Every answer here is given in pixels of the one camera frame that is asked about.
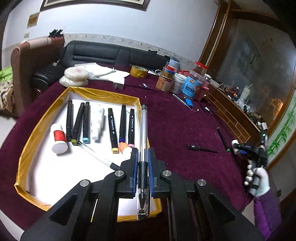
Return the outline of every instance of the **tiled floor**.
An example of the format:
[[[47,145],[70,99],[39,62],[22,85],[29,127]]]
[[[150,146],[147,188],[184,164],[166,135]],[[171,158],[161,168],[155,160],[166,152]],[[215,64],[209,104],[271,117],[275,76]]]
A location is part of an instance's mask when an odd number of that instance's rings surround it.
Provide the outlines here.
[[[0,116],[0,146],[6,139],[6,136],[9,134],[10,130],[15,125],[15,119],[11,117]],[[254,208],[253,202],[251,202],[246,209],[243,211],[243,215],[254,224]],[[16,240],[20,240],[22,233],[24,232],[20,227],[18,227],[14,222],[12,222],[1,210],[0,210],[0,219],[8,229],[8,231],[13,235]]]

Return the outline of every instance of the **glass panel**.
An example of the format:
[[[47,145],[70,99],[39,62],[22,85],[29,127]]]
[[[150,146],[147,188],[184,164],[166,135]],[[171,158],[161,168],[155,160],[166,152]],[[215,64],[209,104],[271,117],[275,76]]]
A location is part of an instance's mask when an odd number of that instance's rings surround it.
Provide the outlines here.
[[[234,37],[213,77],[240,90],[250,86],[249,103],[270,126],[290,90],[296,49],[288,34],[266,24],[237,19],[231,28]]]

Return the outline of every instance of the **light blue marker tip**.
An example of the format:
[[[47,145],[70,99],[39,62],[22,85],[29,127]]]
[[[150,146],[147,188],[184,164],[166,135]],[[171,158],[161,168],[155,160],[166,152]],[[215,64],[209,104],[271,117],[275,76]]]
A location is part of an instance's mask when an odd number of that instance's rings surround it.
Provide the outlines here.
[[[83,137],[83,143],[84,144],[89,144],[89,138]]]

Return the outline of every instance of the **tray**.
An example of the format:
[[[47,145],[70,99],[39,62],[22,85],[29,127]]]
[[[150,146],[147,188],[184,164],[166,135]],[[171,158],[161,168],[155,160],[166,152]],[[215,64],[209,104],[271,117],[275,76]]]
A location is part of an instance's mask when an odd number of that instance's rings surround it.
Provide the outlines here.
[[[80,87],[67,88],[50,106],[32,131],[22,154],[19,158],[18,172],[15,188],[19,195],[30,203],[47,211],[59,201],[78,182],[88,179],[91,182],[103,180],[113,172],[93,156],[79,146],[68,143],[68,151],[57,155],[52,152],[53,140],[50,137],[50,126],[53,123],[62,125],[66,130],[66,116],[68,100],[73,101],[73,123],[75,122],[81,102],[90,102],[90,108],[99,103],[105,109],[104,126],[99,140],[90,140],[87,144],[97,152],[98,157],[120,166],[124,161],[123,155],[113,154],[111,151],[108,108],[113,109],[117,138],[119,138],[119,126],[121,105],[126,105],[127,112],[135,109],[135,147],[139,147],[140,130],[140,101],[136,97],[123,94]],[[128,130],[129,114],[127,113],[126,130]],[[79,140],[82,142],[82,128]],[[151,198],[150,217],[161,212],[159,199]],[[120,199],[118,207],[118,221],[136,220],[136,198]]]

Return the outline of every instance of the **purple velvet cloth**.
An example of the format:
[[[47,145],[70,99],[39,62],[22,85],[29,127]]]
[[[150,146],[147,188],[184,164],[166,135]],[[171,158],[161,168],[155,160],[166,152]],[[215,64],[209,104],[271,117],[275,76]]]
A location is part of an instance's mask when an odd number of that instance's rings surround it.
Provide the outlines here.
[[[254,214],[255,225],[267,240],[281,224],[279,203],[271,190],[254,199]]]
[[[250,201],[246,198],[243,186],[247,162],[241,163],[241,167],[232,154],[225,151],[216,129],[220,127],[228,145],[231,145],[234,139],[233,134],[215,114],[211,105],[206,102],[193,102],[194,109],[199,109],[198,113],[194,113],[171,93],[157,90],[157,78],[153,75],[148,75],[146,79],[128,76],[123,90],[115,90],[112,83],[102,81],[90,81],[87,87],[139,97],[141,104],[148,107],[148,138],[151,147],[155,149],[156,157],[167,164],[168,170],[178,173],[184,179],[205,179],[238,210],[242,210]],[[149,90],[145,89],[142,83],[148,85]],[[57,82],[34,101],[18,119],[0,149],[0,209],[23,229],[29,228],[44,211],[17,194],[13,185],[18,159],[33,128],[64,90],[65,88]],[[203,110],[205,106],[214,114],[206,113]],[[219,153],[188,150],[188,144],[214,149]],[[153,222],[159,219],[159,223],[163,223],[164,229],[167,229],[165,213],[145,222],[119,223],[118,226],[119,230],[126,232],[128,228],[140,227],[146,222],[154,227]]]

